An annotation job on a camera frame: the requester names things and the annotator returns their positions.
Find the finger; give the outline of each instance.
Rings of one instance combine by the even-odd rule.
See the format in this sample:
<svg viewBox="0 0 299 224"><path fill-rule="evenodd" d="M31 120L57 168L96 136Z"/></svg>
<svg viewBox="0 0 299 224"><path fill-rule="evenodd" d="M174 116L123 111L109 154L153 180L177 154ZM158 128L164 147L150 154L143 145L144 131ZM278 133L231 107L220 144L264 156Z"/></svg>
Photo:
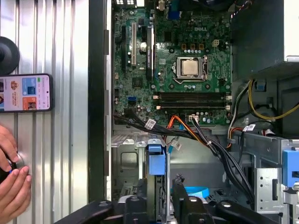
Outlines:
<svg viewBox="0 0 299 224"><path fill-rule="evenodd" d="M10 220L14 219L14 218L18 217L20 214L22 214L26 210L26 208L29 206L30 201L31 201L31 191L28 192L24 203L18 208L18 210L10 215Z"/></svg>
<svg viewBox="0 0 299 224"><path fill-rule="evenodd" d="M13 213L14 211L18 210L23 204L24 201L26 200L29 190L31 187L31 176L28 175L26 177L26 180L23 183L23 186L17 196L12 200L11 203L3 210L4 214L9 214Z"/></svg>
<svg viewBox="0 0 299 224"><path fill-rule="evenodd" d="M8 193L11 189L12 185L14 184L17 176L19 175L19 170L14 169L10 175L0 184L0 201L1 199Z"/></svg>
<svg viewBox="0 0 299 224"><path fill-rule="evenodd" d="M27 176L29 168L23 167L8 193L0 201L0 208L5 208L19 193Z"/></svg>
<svg viewBox="0 0 299 224"><path fill-rule="evenodd" d="M8 155L8 157L13 162L17 162L19 157L17 155L17 151L14 148L13 144L9 141L9 139L0 133L0 148Z"/></svg>
<svg viewBox="0 0 299 224"><path fill-rule="evenodd" d="M0 133L3 134L6 138L8 138L8 140L13 144L15 150L17 151L17 143L10 131L3 126L0 126Z"/></svg>
<svg viewBox="0 0 299 224"><path fill-rule="evenodd" d="M11 170L11 166L9 165L7 158L1 149L0 149L0 168L6 172Z"/></svg>

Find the wire bundle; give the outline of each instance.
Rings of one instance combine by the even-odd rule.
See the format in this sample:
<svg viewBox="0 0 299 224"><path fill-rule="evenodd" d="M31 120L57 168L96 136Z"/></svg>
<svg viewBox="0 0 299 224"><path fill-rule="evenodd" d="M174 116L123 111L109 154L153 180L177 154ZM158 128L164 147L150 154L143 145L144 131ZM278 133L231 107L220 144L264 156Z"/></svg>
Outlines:
<svg viewBox="0 0 299 224"><path fill-rule="evenodd" d="M117 115L115 115L114 117L116 120L119 120L127 125L133 126L139 130L157 134L157 135L162 135L164 139L166 139L166 136L181 136L181 137L197 140L201 144L207 146L211 150L213 155L218 157L220 161L223 163L224 170L229 180L245 194L245 196L248 198L251 204L254 203L253 191L250 187L250 184L248 183L248 180L245 177L245 174L242 172L240 165L233 158L233 156L227 150L225 150L225 148L220 143L218 143L217 141L211 138L207 138L203 134L202 129L200 128L198 122L195 119L193 119L192 122L194 123L197 133L195 133L178 116L172 116L167 128L156 123L153 126L152 130L146 129L144 127L146 123L142 121L136 114L134 114L133 111L129 112L127 116L128 118L119 117ZM174 120L178 120L186 130L178 130L178 129L171 128ZM234 171L234 168L236 169L237 173L240 175L242 180L238 179L237 174Z"/></svg>

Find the blue sata port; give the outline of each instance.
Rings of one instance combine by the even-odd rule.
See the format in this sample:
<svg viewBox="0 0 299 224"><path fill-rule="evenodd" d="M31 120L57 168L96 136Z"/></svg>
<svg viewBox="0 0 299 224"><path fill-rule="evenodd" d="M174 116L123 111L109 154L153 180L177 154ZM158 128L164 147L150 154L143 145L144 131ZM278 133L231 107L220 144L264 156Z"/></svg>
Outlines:
<svg viewBox="0 0 299 224"><path fill-rule="evenodd" d="M137 97L128 97L128 103L135 105L137 102Z"/></svg>

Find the cpu socket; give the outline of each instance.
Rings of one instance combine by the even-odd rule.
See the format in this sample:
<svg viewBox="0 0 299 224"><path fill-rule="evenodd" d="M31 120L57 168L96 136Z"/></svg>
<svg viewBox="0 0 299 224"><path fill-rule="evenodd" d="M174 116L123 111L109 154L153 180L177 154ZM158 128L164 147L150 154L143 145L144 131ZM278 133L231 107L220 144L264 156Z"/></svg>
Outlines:
<svg viewBox="0 0 299 224"><path fill-rule="evenodd" d="M178 57L173 72L177 79L205 81L207 79L207 57Z"/></svg>

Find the green circuit board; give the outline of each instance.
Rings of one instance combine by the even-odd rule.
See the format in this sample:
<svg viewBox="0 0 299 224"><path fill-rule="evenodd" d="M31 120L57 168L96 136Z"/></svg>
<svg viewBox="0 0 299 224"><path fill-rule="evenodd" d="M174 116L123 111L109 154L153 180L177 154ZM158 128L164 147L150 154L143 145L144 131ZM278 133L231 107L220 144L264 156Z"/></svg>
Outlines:
<svg viewBox="0 0 299 224"><path fill-rule="evenodd" d="M161 125L167 125L172 114L186 118L197 114L201 125L226 125L226 110L157 110L153 96L157 92L231 91L230 15L182 12L180 19L169 20L167 13L167 10L157 10L154 20L150 20L150 12L146 9L120 9L114 14L114 113L122 115L126 108L134 107L140 118L155 119ZM130 55L133 48L132 22L139 25L134 66ZM154 25L156 42L153 81L146 78L147 54L140 51L141 44L144 44L140 26L150 24ZM121 44L124 29L125 46ZM219 40L216 47L214 40ZM206 57L207 79L182 83L175 80L173 66L178 57ZM128 97L136 97L136 104L130 105Z"/></svg>

